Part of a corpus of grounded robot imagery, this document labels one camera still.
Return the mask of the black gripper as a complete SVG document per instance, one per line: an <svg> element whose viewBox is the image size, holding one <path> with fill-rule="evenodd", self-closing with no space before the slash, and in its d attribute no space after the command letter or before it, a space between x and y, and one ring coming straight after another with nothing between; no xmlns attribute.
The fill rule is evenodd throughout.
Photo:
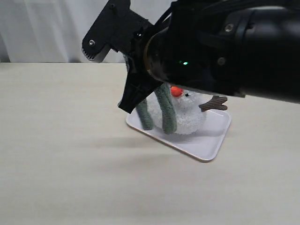
<svg viewBox="0 0 300 225"><path fill-rule="evenodd" d="M146 28L135 31L130 40L130 50L125 54L128 61L127 78L118 107L127 113L131 113L162 84L150 75L144 62L144 51L149 39L150 34Z"/></svg>

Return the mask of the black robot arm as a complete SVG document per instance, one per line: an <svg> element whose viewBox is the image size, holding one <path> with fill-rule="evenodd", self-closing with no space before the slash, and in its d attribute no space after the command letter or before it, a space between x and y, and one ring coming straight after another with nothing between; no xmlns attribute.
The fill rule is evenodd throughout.
<svg viewBox="0 0 300 225"><path fill-rule="evenodd" d="M118 106L130 113L162 83L205 94L300 101L297 0L178 0L137 30Z"/></svg>

